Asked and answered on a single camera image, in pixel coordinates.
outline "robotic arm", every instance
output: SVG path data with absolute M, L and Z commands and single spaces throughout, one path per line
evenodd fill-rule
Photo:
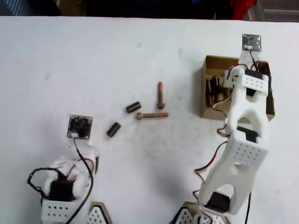
M 243 35 L 240 66 L 225 73 L 223 86 L 233 89 L 231 108 L 225 119 L 225 133 L 229 137 L 221 158 L 211 168 L 198 196 L 200 209 L 208 214 L 237 214 L 251 192 L 255 174 L 269 150 L 266 116 L 269 78 L 258 70 L 247 69 L 252 64 L 252 54 L 258 56 L 261 50 L 260 40 L 257 35 Z M 241 118 L 249 120 L 252 128 L 240 126 Z M 234 188 L 231 197 L 217 192 L 225 184 Z

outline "black cylinder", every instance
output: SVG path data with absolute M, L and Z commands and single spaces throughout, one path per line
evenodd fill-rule
M 141 104 L 139 102 L 133 103 L 130 106 L 127 106 L 126 110 L 128 113 L 134 112 L 141 108 Z
M 211 84 L 211 79 L 207 78 L 206 79 L 206 95 L 209 96 L 212 94 L 212 84 Z
M 213 76 L 212 77 L 211 85 L 212 85 L 212 94 L 219 93 L 219 90 L 220 90 L 220 80 L 219 80 L 218 76 Z
M 121 125 L 117 122 L 115 122 L 112 127 L 107 131 L 107 135 L 110 137 L 113 137 L 115 133 L 120 129 Z

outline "copper bolt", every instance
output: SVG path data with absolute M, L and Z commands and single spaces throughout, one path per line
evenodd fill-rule
M 141 120 L 142 118 L 167 118 L 168 113 L 137 113 L 136 119 Z
M 165 104 L 163 103 L 163 85 L 162 85 L 162 82 L 159 82 L 157 108 L 162 110 L 164 107 L 165 107 Z

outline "cable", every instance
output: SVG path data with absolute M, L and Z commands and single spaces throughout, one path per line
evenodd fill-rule
M 261 61 L 259 61 L 259 60 L 256 61 L 256 66 L 257 66 L 257 67 L 259 66 L 260 62 L 261 62 Z
M 192 194 L 193 194 L 193 196 L 196 198 L 196 199 L 198 199 L 198 197 L 197 197 L 197 195 L 195 194 L 196 192 L 199 192 L 200 191 L 200 189 L 199 190 L 195 190 L 195 191 L 192 191 Z
M 252 53 L 251 53 L 251 50 L 250 50 L 250 49 L 249 49 L 249 53 L 250 53 L 250 56 L 251 56 L 251 59 L 252 59 L 252 62 L 253 62 L 253 65 L 254 65 L 256 71 L 259 71 L 258 68 L 257 68 L 256 62 L 255 62 L 255 60 L 254 60 L 254 58 L 253 58 L 253 56 L 252 56 Z
M 93 173 L 92 171 L 90 170 L 85 158 L 82 156 L 82 154 L 80 153 L 78 147 L 77 147 L 77 144 L 76 144 L 76 138 L 74 138 L 74 144 L 75 144 L 75 147 L 76 147 L 76 150 L 77 150 L 77 153 L 80 157 L 80 159 L 83 161 L 83 163 L 85 164 L 87 170 L 88 170 L 88 173 L 90 175 L 90 179 L 91 179 L 91 186 L 89 188 L 89 191 L 86 195 L 86 197 L 84 198 L 84 200 L 82 201 L 82 203 L 79 205 L 79 207 L 77 208 L 77 210 L 72 214 L 72 216 L 70 217 L 70 219 L 65 223 L 65 224 L 70 224 L 71 221 L 76 217 L 76 215 L 80 212 L 81 208 L 83 207 L 83 205 L 85 204 L 85 202 L 87 201 L 88 197 L 90 196 L 91 192 L 92 192 L 92 189 L 93 189 Z
M 251 203 L 251 192 L 249 193 L 249 197 L 248 197 L 248 206 L 247 206 L 247 213 L 246 213 L 246 218 L 245 218 L 245 224 L 247 224 L 247 221 L 248 221 L 249 210 L 250 210 L 250 203 Z
M 226 80 L 228 80 L 228 78 L 229 78 L 229 76 L 230 76 L 230 73 L 231 73 L 232 69 L 234 69 L 235 67 L 240 66 L 240 65 L 243 65 L 243 66 L 245 66 L 245 67 L 248 69 L 248 66 L 247 66 L 246 64 L 237 64 L 237 65 L 231 67 L 231 68 L 228 70 L 228 76 L 226 77 Z
M 33 177 L 33 175 L 37 172 L 37 171 L 41 171 L 41 170 L 51 170 L 51 171 L 55 171 L 56 173 L 58 173 L 58 179 L 66 179 L 66 176 L 57 168 L 51 168 L 51 167 L 45 167 L 45 168 L 38 168 L 33 170 L 28 177 L 27 180 L 27 184 L 29 184 L 34 190 L 36 190 L 37 192 L 39 192 L 42 196 L 42 198 L 48 198 L 48 196 L 46 196 L 46 194 L 44 193 L 44 191 L 42 190 L 41 187 L 37 187 L 34 184 L 31 183 L 31 179 Z
M 223 143 L 221 143 L 221 144 L 217 147 L 217 149 L 216 149 L 216 151 L 215 151 L 213 157 L 211 158 L 211 160 L 209 161 L 208 164 L 206 164 L 205 166 L 203 166 L 203 167 L 201 167 L 201 168 L 195 169 L 194 171 L 195 171 L 195 172 L 198 172 L 198 171 L 202 171 L 202 170 L 208 168 L 208 167 L 213 163 L 213 161 L 215 160 L 216 155 L 217 155 L 217 152 L 218 152 L 218 150 L 220 149 L 220 147 L 221 147 L 223 144 L 226 144 L 227 142 L 228 142 L 228 141 L 224 141 Z
M 207 216 L 211 221 L 210 221 L 210 224 L 213 223 L 213 219 L 212 217 L 210 217 L 208 214 L 206 214 L 203 210 L 201 210 L 202 214 L 204 214 L 205 216 Z

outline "cardboard box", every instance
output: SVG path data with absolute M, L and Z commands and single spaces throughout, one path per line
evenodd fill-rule
M 224 71 L 228 70 L 231 66 L 238 64 L 238 58 L 234 57 L 221 57 L 221 56 L 206 56 L 203 65 L 203 74 L 201 80 L 201 116 L 207 119 L 224 120 L 223 113 L 213 110 L 211 107 L 206 105 L 206 79 L 218 76 L 220 84 L 222 86 L 224 79 Z M 274 98 L 271 88 L 271 72 L 268 62 L 261 61 L 259 64 L 259 70 L 262 74 L 269 77 L 269 92 L 266 102 L 266 114 L 269 120 L 272 120 L 275 116 Z M 225 95 L 229 95 L 230 89 L 223 88 Z M 228 113 L 231 106 L 231 101 L 228 100 L 217 106 L 217 109 L 223 110 L 226 114 Z

